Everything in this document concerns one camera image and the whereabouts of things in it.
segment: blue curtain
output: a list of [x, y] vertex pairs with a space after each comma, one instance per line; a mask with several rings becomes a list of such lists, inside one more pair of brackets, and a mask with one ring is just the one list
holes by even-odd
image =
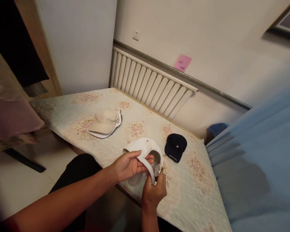
[[290, 231], [290, 87], [207, 145], [233, 232]]

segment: electrical outlet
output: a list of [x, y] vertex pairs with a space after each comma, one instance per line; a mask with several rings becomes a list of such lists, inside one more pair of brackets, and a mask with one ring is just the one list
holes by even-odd
[[137, 30], [134, 30], [133, 39], [136, 41], [139, 41], [140, 39], [140, 34]]

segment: person's left hand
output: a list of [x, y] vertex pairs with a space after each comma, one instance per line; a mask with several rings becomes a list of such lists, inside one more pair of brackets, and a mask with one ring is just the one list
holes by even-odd
[[[137, 159], [140, 154], [141, 150], [124, 153], [111, 164], [117, 182], [127, 180], [135, 174], [147, 170], [144, 164]], [[154, 163], [153, 155], [148, 155], [145, 159], [147, 159], [149, 164]]]

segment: chair leg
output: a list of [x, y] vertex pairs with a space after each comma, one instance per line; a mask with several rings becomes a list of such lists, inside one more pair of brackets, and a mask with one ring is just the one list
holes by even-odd
[[19, 152], [17, 152], [13, 148], [9, 148], [9, 149], [3, 150], [3, 152], [6, 153], [7, 155], [11, 156], [15, 160], [21, 162], [22, 164], [32, 168], [33, 170], [36, 170], [39, 173], [42, 173], [42, 172], [44, 172], [46, 170], [46, 168], [44, 168], [43, 166], [31, 161], [27, 157], [24, 157], [22, 154], [20, 154]]

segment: white wall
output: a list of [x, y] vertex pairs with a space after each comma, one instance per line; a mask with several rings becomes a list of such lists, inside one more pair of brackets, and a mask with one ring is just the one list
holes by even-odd
[[[290, 0], [118, 0], [114, 38], [170, 66], [192, 57], [186, 73], [247, 104], [257, 105], [290, 84], [290, 41], [267, 28]], [[133, 31], [140, 33], [133, 40]], [[207, 90], [174, 118], [205, 135], [213, 123], [232, 123], [245, 110]]]
[[63, 94], [107, 88], [116, 0], [36, 0]]

